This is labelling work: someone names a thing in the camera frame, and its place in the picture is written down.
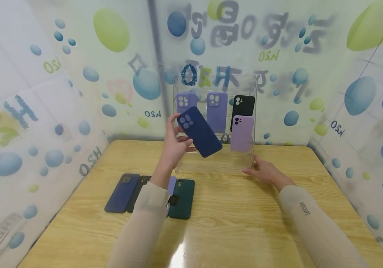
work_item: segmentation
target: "green bubble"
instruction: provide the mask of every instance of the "green bubble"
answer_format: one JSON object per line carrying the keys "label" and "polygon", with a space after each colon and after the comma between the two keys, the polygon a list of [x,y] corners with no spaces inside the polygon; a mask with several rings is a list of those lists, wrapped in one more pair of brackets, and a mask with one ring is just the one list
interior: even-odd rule
{"label": "green bubble", "polygon": [[219,20],[224,14],[225,8],[222,9],[221,14],[217,16],[218,6],[222,3],[221,0],[210,0],[208,4],[208,16],[212,20]]}
{"label": "green bubble", "polygon": [[112,9],[101,8],[93,16],[96,36],[107,49],[120,52],[129,45],[129,29],[123,18]]}
{"label": "green bubble", "polygon": [[316,97],[312,100],[311,104],[309,105],[309,109],[316,111],[324,107],[324,99],[320,97]]}
{"label": "green bubble", "polygon": [[364,178],[365,180],[370,180],[370,174],[369,174],[369,172],[363,172],[363,178]]}
{"label": "green bubble", "polygon": [[37,184],[34,184],[34,185],[29,186],[28,191],[31,193],[34,193],[34,192],[38,191],[38,189],[39,189],[39,186]]}
{"label": "green bubble", "polygon": [[324,136],[327,133],[327,126],[324,124],[316,125],[314,128],[315,133],[317,133],[320,136]]}
{"label": "green bubble", "polygon": [[143,117],[139,117],[138,118],[138,125],[140,127],[148,127],[148,121],[147,119],[143,118]]}
{"label": "green bubble", "polygon": [[352,51],[375,48],[383,43],[383,0],[371,3],[353,22],[346,47]]}
{"label": "green bubble", "polygon": [[120,92],[118,92],[116,95],[115,95],[115,100],[120,103],[120,104],[126,104],[127,101],[126,101],[126,97],[121,94]]}

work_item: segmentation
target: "wooden table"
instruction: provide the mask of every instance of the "wooden table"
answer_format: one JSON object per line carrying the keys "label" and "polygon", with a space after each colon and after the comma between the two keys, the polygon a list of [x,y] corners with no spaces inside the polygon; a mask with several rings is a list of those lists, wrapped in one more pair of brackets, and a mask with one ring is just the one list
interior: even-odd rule
{"label": "wooden table", "polygon": [[[161,149],[158,141],[111,143],[19,268],[105,267],[130,217],[105,212],[105,204],[121,174],[151,175]],[[311,149],[255,151],[306,189],[372,267],[383,267],[382,248]],[[273,187],[246,176],[176,176],[196,181],[192,216],[166,219],[152,267],[313,267]]]}

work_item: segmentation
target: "purple phone case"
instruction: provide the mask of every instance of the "purple phone case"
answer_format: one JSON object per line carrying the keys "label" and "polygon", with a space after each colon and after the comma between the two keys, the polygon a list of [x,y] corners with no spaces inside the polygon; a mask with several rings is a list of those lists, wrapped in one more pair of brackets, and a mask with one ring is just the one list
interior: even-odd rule
{"label": "purple phone case", "polygon": [[227,93],[209,92],[206,98],[206,121],[214,133],[226,132]]}
{"label": "purple phone case", "polygon": [[188,108],[197,106],[197,95],[195,93],[178,93],[175,97],[177,113],[184,113]]}
{"label": "purple phone case", "polygon": [[233,117],[230,150],[248,152],[253,137],[254,118],[252,116],[236,115]]}

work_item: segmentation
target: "sleeve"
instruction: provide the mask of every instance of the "sleeve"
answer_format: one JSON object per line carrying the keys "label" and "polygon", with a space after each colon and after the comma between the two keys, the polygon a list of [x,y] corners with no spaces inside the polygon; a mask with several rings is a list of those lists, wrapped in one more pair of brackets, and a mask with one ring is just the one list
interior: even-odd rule
{"label": "sleeve", "polygon": [[346,235],[304,189],[286,186],[279,198],[316,267],[369,267]]}
{"label": "sleeve", "polygon": [[115,242],[108,268],[149,267],[166,219],[168,199],[167,190],[151,182],[142,187],[133,213]]}

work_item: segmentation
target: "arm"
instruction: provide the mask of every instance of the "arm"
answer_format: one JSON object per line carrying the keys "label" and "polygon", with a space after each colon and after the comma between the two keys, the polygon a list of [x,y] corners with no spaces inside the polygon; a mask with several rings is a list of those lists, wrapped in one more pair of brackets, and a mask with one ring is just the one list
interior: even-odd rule
{"label": "arm", "polygon": [[186,152],[196,150],[189,147],[192,139],[186,136],[177,138],[182,129],[174,128],[172,123],[179,115],[172,115],[168,119],[159,163],[149,183],[142,187],[133,213],[115,242],[108,260],[108,268],[149,267],[166,219],[166,205],[169,199],[166,189],[172,170]]}
{"label": "arm", "polygon": [[272,163],[258,156],[254,159],[259,170],[243,172],[278,189],[282,207],[296,225],[316,267],[369,267],[346,235],[304,189],[297,187]]}

